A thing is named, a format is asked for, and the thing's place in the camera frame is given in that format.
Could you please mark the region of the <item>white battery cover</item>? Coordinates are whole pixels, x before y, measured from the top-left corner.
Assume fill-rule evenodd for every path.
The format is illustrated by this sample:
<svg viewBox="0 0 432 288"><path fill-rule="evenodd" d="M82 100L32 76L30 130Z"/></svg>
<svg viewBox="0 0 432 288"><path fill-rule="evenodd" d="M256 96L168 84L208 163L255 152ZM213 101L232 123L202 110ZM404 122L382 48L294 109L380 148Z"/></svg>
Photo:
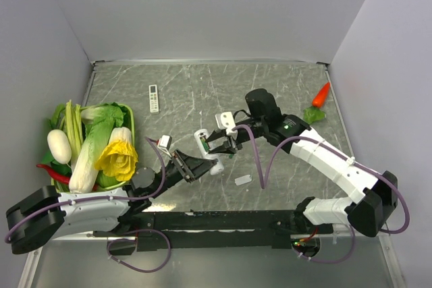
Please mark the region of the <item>white battery cover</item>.
<svg viewBox="0 0 432 288"><path fill-rule="evenodd" d="M247 183L250 183L252 181L252 176L251 175L244 175L241 177L237 177L235 178L234 182L237 186L240 185L245 185Z"/></svg>

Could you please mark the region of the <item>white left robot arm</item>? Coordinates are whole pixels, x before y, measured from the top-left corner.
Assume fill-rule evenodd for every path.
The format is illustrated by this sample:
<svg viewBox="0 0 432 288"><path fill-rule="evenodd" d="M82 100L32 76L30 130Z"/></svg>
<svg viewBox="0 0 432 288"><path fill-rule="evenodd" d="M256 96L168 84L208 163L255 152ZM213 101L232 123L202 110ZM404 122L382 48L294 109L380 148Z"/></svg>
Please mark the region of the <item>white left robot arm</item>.
<svg viewBox="0 0 432 288"><path fill-rule="evenodd" d="M217 159L175 150L160 172L141 168L128 184L114 190L72 194L44 186L7 210L5 242L19 255L37 250L51 239L87 231L126 235L134 225L132 216L147 209L151 198L182 180L199 179L217 163Z"/></svg>

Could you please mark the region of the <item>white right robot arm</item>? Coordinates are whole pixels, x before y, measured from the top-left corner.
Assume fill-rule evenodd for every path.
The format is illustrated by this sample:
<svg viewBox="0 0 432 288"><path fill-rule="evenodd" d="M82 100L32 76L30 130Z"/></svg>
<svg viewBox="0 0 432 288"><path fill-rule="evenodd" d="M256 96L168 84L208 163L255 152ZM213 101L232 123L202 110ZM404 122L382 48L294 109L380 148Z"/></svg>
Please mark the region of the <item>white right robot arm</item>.
<svg viewBox="0 0 432 288"><path fill-rule="evenodd" d="M274 96L263 88L250 91L245 100L248 119L236 122L230 112L215 116L218 128L206 141L223 138L224 143L211 148L212 154L235 154L243 143L255 144L257 138L264 138L314 167L346 193L344 198L305 199L294 217L299 231L310 233L317 225L343 224L374 237L383 230L399 202L398 179L393 173L378 173L357 163L301 118L283 114Z"/></svg>

